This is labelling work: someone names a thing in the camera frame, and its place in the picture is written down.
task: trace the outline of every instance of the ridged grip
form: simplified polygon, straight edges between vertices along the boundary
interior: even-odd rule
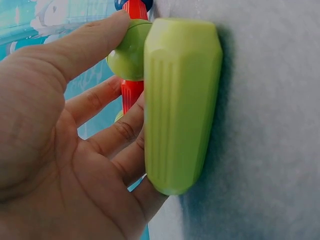
[[[213,23],[157,18],[144,46],[145,165],[165,195],[199,178],[215,111],[222,49]]]

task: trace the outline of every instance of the green sphere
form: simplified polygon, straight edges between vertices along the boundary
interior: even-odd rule
[[[111,71],[124,80],[141,81],[144,77],[145,40],[152,23],[133,19],[120,45],[107,57]]]

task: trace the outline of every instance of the gray wall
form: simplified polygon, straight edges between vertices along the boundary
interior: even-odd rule
[[[203,174],[151,240],[320,239],[319,0],[156,0],[214,22],[224,50]]]

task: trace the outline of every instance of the red plastic piece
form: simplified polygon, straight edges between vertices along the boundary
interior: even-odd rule
[[[128,81],[122,80],[122,109],[123,114],[136,103],[142,92],[144,91],[144,81]]]
[[[146,5],[141,0],[128,0],[122,7],[131,19],[148,20]]]

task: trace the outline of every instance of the green plastic piece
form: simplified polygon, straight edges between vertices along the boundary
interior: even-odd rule
[[[165,195],[185,193],[201,175],[222,58],[211,22],[157,18],[146,38],[145,165]]]
[[[106,62],[115,75],[125,80],[143,80],[144,45],[151,26],[152,23],[147,20],[131,20],[120,45],[106,57]]]
[[[124,116],[124,111],[121,110],[120,112],[118,112],[118,114],[115,116],[114,122],[117,122],[120,118],[122,118]]]

